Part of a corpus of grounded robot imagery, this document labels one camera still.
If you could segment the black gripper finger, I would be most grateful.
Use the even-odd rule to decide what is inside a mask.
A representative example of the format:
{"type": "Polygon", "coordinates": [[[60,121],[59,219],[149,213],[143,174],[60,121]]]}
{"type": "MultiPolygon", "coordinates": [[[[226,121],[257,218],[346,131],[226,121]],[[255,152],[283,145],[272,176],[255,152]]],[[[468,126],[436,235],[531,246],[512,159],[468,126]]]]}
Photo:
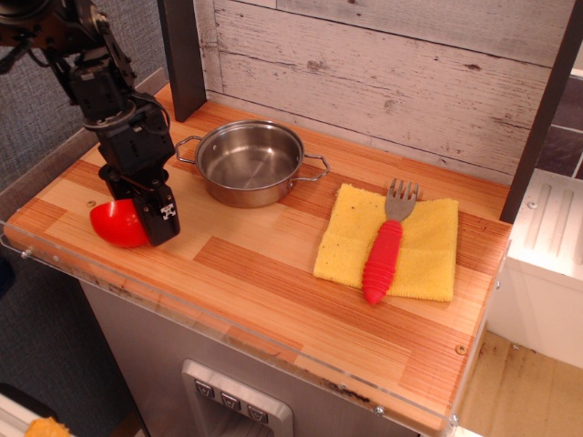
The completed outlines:
{"type": "Polygon", "coordinates": [[[133,203],[152,246],[159,246],[178,236],[178,208],[169,186],[140,189],[133,198],[133,203]]]}

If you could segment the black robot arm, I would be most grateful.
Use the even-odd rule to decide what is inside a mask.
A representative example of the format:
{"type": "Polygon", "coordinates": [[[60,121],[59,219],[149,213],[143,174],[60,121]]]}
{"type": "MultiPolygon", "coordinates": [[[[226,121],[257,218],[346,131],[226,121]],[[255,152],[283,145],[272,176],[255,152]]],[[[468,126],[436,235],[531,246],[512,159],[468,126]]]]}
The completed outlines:
{"type": "Polygon", "coordinates": [[[94,231],[119,247],[158,246],[179,234],[176,200],[164,168],[175,148],[168,111],[138,92],[130,58],[90,1],[4,1],[1,60],[8,73],[23,56],[50,68],[83,126],[97,135],[98,171],[113,199],[90,212],[94,231]]]}

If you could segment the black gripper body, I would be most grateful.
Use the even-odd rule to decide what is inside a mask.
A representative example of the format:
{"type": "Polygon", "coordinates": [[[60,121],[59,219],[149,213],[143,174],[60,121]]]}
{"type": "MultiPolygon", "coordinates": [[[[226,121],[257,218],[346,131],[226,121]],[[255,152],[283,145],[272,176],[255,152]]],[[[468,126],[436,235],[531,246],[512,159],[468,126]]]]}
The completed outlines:
{"type": "Polygon", "coordinates": [[[93,123],[98,151],[106,164],[99,170],[113,199],[173,198],[164,169],[174,154],[169,117],[161,107],[128,107],[93,123]]]}

